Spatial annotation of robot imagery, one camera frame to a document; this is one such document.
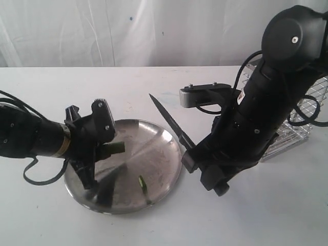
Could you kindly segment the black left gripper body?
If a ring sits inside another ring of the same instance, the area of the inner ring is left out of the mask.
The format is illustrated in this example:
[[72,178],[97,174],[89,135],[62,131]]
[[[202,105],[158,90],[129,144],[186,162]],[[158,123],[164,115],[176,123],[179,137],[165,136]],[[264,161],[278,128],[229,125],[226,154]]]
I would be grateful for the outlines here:
[[65,109],[65,125],[70,130],[70,144],[63,158],[97,162],[110,157],[109,143],[115,134],[99,132],[94,124],[92,113],[80,116],[79,107],[71,105]]

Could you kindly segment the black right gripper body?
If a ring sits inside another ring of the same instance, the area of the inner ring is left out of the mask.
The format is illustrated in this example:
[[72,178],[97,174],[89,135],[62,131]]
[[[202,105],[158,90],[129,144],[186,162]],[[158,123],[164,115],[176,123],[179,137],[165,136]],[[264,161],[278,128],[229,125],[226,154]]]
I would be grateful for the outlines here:
[[260,129],[248,121],[216,116],[210,134],[188,148],[181,161],[189,173],[200,169],[206,190],[222,196],[229,190],[228,182],[256,166],[278,136],[277,128]]

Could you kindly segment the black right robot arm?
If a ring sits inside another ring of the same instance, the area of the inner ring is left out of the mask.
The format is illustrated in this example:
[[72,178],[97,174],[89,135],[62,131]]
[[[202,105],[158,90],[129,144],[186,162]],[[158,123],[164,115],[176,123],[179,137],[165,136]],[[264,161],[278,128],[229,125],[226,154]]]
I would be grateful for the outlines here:
[[327,14],[296,5],[267,25],[262,57],[242,90],[201,85],[180,91],[185,108],[218,104],[210,134],[188,150],[182,163],[201,170],[207,190],[223,195],[228,181],[258,164],[278,136],[279,127],[327,65]]

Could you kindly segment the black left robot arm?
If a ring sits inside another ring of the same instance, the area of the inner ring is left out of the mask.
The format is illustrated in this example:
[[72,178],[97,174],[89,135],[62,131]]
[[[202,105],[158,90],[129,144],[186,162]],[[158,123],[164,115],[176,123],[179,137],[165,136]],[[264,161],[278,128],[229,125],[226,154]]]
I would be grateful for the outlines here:
[[12,99],[1,102],[1,156],[7,158],[32,158],[24,172],[38,163],[38,156],[62,158],[63,166],[53,178],[45,181],[32,180],[24,175],[26,182],[45,186],[59,180],[71,166],[89,190],[97,185],[95,164],[113,154],[125,151],[124,142],[113,142],[116,135],[115,122],[108,104],[95,100],[92,113],[80,116],[79,108],[71,105],[65,109],[64,123],[54,122],[31,113],[26,106]]

